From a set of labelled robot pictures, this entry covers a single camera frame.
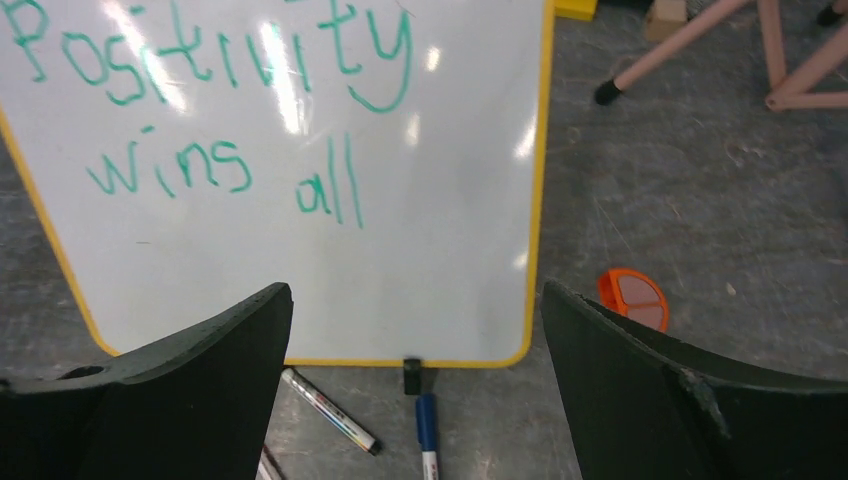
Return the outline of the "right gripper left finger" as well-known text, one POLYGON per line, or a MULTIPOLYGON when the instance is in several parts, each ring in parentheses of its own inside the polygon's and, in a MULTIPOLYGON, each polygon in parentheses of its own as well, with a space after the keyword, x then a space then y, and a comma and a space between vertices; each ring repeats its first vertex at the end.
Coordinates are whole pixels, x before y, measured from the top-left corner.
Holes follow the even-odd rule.
POLYGON ((291 290, 52 380, 1 383, 5 479, 252 479, 280 383, 291 290))

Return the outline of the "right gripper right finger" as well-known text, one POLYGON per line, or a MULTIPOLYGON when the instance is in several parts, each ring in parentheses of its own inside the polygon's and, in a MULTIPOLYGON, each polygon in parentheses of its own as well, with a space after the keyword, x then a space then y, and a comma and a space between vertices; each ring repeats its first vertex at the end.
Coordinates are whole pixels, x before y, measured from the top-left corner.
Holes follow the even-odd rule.
POLYGON ((540 314, 586 479, 843 479, 847 385, 750 365, 560 282, 540 314))

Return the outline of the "orange framed whiteboard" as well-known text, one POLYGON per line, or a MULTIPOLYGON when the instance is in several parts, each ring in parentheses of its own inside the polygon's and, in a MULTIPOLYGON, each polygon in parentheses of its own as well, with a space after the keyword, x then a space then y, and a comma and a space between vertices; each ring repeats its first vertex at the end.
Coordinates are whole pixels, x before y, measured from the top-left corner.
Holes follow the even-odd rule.
POLYGON ((531 345, 549 1, 5 1, 1 135, 95 343, 273 282, 291 365, 531 345))

